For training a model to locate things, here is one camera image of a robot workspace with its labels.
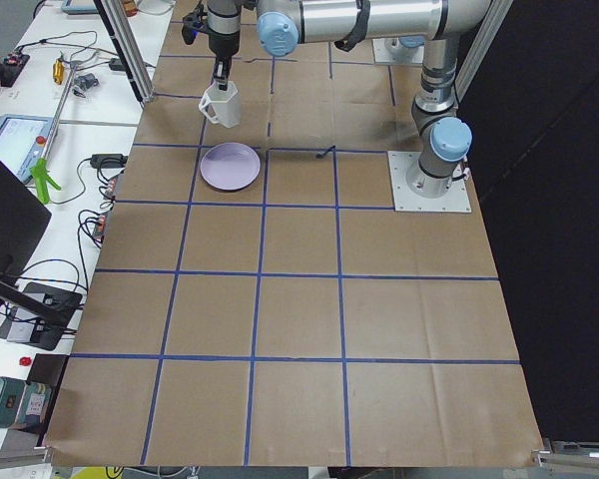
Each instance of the electronic device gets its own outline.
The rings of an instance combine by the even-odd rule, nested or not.
[[[17,50],[4,57],[0,62],[0,87],[13,87],[29,58]]]
[[[67,15],[98,13],[93,0],[63,0],[60,9]]]
[[[7,301],[33,314],[26,316],[33,328],[17,327],[11,333],[16,316],[25,317],[12,308],[10,317],[0,327],[0,337],[51,350],[62,337],[64,328],[82,301],[82,294],[30,282],[20,292],[14,287],[16,279],[49,223],[49,211],[0,162],[0,306]],[[30,296],[27,293],[41,294]]]
[[[0,161],[22,183],[31,180],[34,166],[49,140],[52,119],[25,115],[0,118]]]

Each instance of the metal base plate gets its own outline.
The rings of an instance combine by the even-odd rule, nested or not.
[[[406,171],[419,158],[420,152],[388,152],[390,182],[395,210],[418,213],[471,213],[465,180],[453,182],[450,190],[441,198],[424,198],[406,184]],[[454,176],[461,175],[457,166]]]
[[[420,67],[423,61],[423,45],[417,48],[386,48],[385,38],[375,38],[372,40],[372,51],[375,55],[377,65],[406,65],[410,67]]]

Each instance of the yellow screwdriver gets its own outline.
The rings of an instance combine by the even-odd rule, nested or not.
[[[58,85],[62,85],[64,79],[64,58],[62,55],[58,57],[56,63],[53,64],[53,81]]]

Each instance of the white table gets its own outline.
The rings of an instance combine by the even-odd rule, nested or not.
[[[164,2],[159,0],[145,0],[143,3],[143,8],[150,11],[164,10],[164,7]],[[152,16],[139,13],[130,19],[138,46],[146,62],[153,65],[157,63],[170,17],[170,14]],[[20,44],[71,31],[86,30],[98,32],[95,46],[115,51],[97,15],[68,16],[61,12],[59,1],[48,1]],[[58,41],[86,45],[93,38],[93,35],[75,35]],[[52,117],[63,89],[53,82],[52,65],[61,52],[68,56],[76,50],[78,49],[56,46],[35,46],[25,49],[25,53],[31,55],[31,59],[15,87],[3,89],[0,95],[0,117],[7,113]],[[101,55],[102,59],[110,57],[110,55]],[[100,85],[90,90],[87,98],[69,96],[62,111],[58,137],[48,159],[51,177],[64,189],[62,192],[51,190],[51,198],[56,202],[71,198],[80,191],[76,166],[81,160],[97,153],[124,155],[129,153],[136,126],[142,115],[142,108],[124,73],[112,72],[106,65],[95,67],[88,72],[96,75]],[[149,69],[149,73],[153,75],[153,69]],[[63,258],[81,269],[77,244],[77,213],[82,209],[98,211],[102,201],[102,196],[98,192],[100,183],[96,179],[95,170],[89,165],[84,165],[81,171],[87,185],[87,192],[69,204],[49,205],[49,210],[52,212],[51,221],[30,263],[45,258]],[[86,238],[83,238],[82,244],[87,271],[92,274],[99,251]],[[30,275],[75,280],[75,274],[70,267],[58,262],[44,263],[32,269]],[[80,282],[84,283],[83,277],[80,278]],[[78,326],[80,315],[80,311],[76,312],[69,327]],[[63,339],[52,352],[68,354],[71,352],[72,343],[72,339]],[[0,339],[0,376],[26,378],[29,367],[20,366],[19,358],[33,357],[38,352],[46,351],[22,344],[7,343]],[[0,447],[5,435],[6,430],[0,429]]]
[[[43,38],[64,35],[72,31],[93,30],[98,33],[95,47],[115,52],[115,48],[98,15],[67,15],[60,10],[60,2],[47,2],[31,27],[20,41],[20,45],[36,42]],[[150,11],[165,9],[160,0],[145,0],[143,8]],[[145,62],[156,65],[162,43],[169,26],[171,12],[155,16],[138,13],[129,18],[129,23],[136,37],[138,47]],[[61,43],[89,45],[93,34],[72,35],[54,40]],[[2,89],[0,94],[0,116],[5,113],[17,115],[36,115],[52,117],[55,113],[63,86],[56,85],[52,78],[52,68],[56,59],[65,54],[65,58],[78,51],[75,47],[31,46],[24,53],[31,59],[20,74],[12,88]],[[90,53],[83,52],[76,59],[86,59]],[[111,58],[112,55],[101,54],[99,60],[85,64],[93,65]],[[154,69],[148,69],[153,76]],[[137,125],[142,115],[142,108],[136,100],[124,72],[112,72],[107,65],[102,65],[83,73],[93,73],[100,85],[87,92],[87,98],[69,95],[60,119],[63,121],[105,125]]]
[[[96,153],[122,153],[129,154],[135,127],[105,127],[97,125],[68,125],[61,124],[58,137],[48,163],[51,177],[64,188],[62,192],[50,189],[50,196],[56,202],[69,199],[80,192],[80,183],[76,176],[77,164]],[[102,196],[98,192],[100,183],[96,178],[96,171],[89,165],[81,169],[82,178],[87,186],[86,193],[77,200],[66,205],[48,205],[51,211],[51,221],[47,230],[36,248],[29,263],[47,258],[67,259],[81,270],[80,255],[77,244],[77,214],[79,210],[99,210]],[[111,175],[114,170],[107,170]],[[98,259],[99,251],[91,244],[89,239],[83,236],[82,247],[85,257],[85,265],[89,276]],[[59,262],[48,262],[36,266],[29,273],[34,277],[49,277],[54,279],[67,279],[74,281],[75,273],[66,264]],[[20,281],[24,286],[28,281]],[[84,284],[81,273],[80,283]],[[71,289],[71,285],[54,284],[61,288]],[[77,311],[69,327],[77,328],[80,323],[81,312]],[[23,356],[34,357],[36,353],[52,352],[54,354],[69,354],[73,346],[73,339],[62,339],[58,347],[53,351],[44,351],[24,344],[6,342],[0,339],[0,376],[9,376],[25,379],[29,373],[29,367],[20,366],[18,361]],[[0,429],[0,447],[6,435],[6,429]]]

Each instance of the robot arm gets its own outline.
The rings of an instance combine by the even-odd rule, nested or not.
[[[438,114],[453,105],[459,36],[490,0],[259,0],[258,32],[273,56],[298,43],[329,42],[348,51],[365,38],[421,35],[425,40],[417,107]]]
[[[445,193],[472,141],[470,129],[454,118],[459,36],[481,21],[490,0],[209,0],[208,13],[199,3],[184,18],[185,42],[193,43],[197,32],[209,35],[214,79],[225,91],[240,48],[242,6],[257,6],[260,42],[275,57],[299,43],[334,42],[349,51],[366,38],[423,36],[421,88],[412,116],[424,147],[408,184],[428,198]]]
[[[182,36],[187,45],[193,44],[198,33],[209,35],[209,48],[216,55],[213,79],[220,90],[227,90],[231,62],[240,50],[241,0],[209,0],[207,11],[202,1],[184,17]]]

